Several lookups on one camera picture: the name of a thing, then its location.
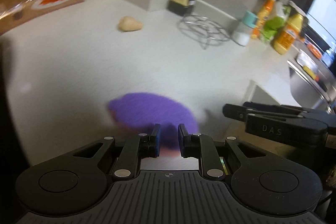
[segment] mustard bottle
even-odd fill
[[[303,16],[299,13],[288,19],[278,38],[273,43],[273,48],[280,54],[285,54],[299,35],[303,23]]]

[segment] blue cap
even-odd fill
[[[243,19],[241,22],[243,22],[245,25],[254,28],[255,27],[255,22],[257,20],[257,16],[250,11],[246,11]]]

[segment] metal screw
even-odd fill
[[[126,178],[131,174],[131,172],[127,169],[119,169],[114,172],[114,175],[120,178]]]
[[[214,178],[219,178],[222,175],[224,175],[222,170],[219,169],[210,169],[207,171],[208,176],[214,177]]]

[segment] salt shaker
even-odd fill
[[[231,35],[234,42],[241,46],[246,46],[255,27],[257,16],[250,11],[246,11],[238,27]]]

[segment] yellow sponge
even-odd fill
[[[307,66],[303,66],[302,69],[313,79],[316,79],[316,74]]]

